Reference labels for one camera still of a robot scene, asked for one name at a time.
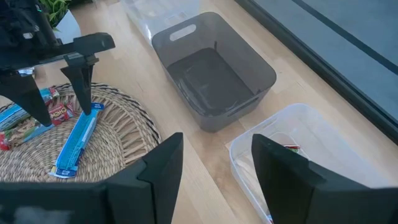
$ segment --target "white pot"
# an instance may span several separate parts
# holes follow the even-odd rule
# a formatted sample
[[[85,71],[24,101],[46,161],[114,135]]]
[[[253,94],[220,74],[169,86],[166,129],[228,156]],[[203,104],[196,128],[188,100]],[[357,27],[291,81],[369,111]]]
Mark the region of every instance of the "white pot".
[[[72,43],[73,38],[81,36],[79,24],[69,10],[56,28],[59,31],[54,31],[55,37],[61,39],[63,44]]]

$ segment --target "blue snack wrapper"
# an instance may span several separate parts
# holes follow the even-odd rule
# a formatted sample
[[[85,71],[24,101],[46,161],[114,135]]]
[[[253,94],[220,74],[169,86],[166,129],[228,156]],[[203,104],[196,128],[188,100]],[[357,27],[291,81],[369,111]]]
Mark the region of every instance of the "blue snack wrapper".
[[[40,94],[46,105],[51,103],[54,97],[59,96],[59,93],[54,88],[44,88],[40,90]],[[10,108],[0,113],[0,131],[5,131],[14,127],[29,116],[29,113],[17,104],[12,105]]]
[[[101,103],[91,104],[91,114],[81,113],[79,120],[63,146],[50,175],[59,178],[72,178],[76,176],[80,156],[84,153],[85,147],[94,132],[97,115],[104,110]]]

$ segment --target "woven placemat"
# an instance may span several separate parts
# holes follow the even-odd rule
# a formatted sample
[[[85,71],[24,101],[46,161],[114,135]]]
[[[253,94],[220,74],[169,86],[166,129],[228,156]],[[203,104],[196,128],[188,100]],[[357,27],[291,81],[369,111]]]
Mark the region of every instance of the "woven placemat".
[[[98,116],[78,173],[72,179],[48,175],[81,113],[71,84],[54,88],[60,97],[52,104],[71,101],[78,115],[11,151],[0,151],[0,182],[97,182],[132,164],[161,142],[154,122],[136,100],[111,86],[93,83],[92,102],[104,104],[105,109]],[[0,108],[0,112],[11,105]]]

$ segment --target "light wood surface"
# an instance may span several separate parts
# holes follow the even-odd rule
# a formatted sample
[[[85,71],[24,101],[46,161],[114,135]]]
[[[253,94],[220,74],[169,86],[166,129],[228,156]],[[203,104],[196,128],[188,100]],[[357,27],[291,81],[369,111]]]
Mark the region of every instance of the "light wood surface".
[[[182,184],[173,223],[261,223],[234,180],[229,164],[231,141],[292,103],[306,103],[347,140],[364,160],[398,184],[398,147],[356,111],[233,0],[203,1],[201,11],[220,14],[277,72],[277,82],[258,108],[218,133],[200,130],[167,80],[154,50],[128,19],[117,0],[99,0],[72,10],[82,34],[107,32],[116,48],[98,54],[94,82],[139,100],[163,138],[184,133]],[[65,83],[65,62],[45,66],[39,87]]]

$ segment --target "snack package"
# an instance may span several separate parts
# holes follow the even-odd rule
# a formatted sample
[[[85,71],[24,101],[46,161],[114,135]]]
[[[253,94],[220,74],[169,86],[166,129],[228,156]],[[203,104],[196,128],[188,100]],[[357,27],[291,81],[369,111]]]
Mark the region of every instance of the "snack package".
[[[40,90],[40,94],[46,105],[49,105],[55,97],[59,96],[59,93],[54,88],[42,89]],[[16,104],[12,105],[10,108],[0,113],[0,131],[11,129],[29,116],[29,113],[24,111],[20,106]]]
[[[299,150],[301,149],[301,147],[297,145],[284,145],[284,147],[295,153],[299,153]]]
[[[49,113],[52,120],[52,125],[49,127],[31,117],[15,128],[0,132],[0,149],[10,150],[73,117],[73,105],[72,103],[57,104],[49,109]]]
[[[79,158],[84,153],[85,147],[94,132],[97,115],[102,110],[104,110],[103,104],[92,103],[91,114],[81,113],[58,159],[55,161],[50,175],[64,179],[76,176]]]

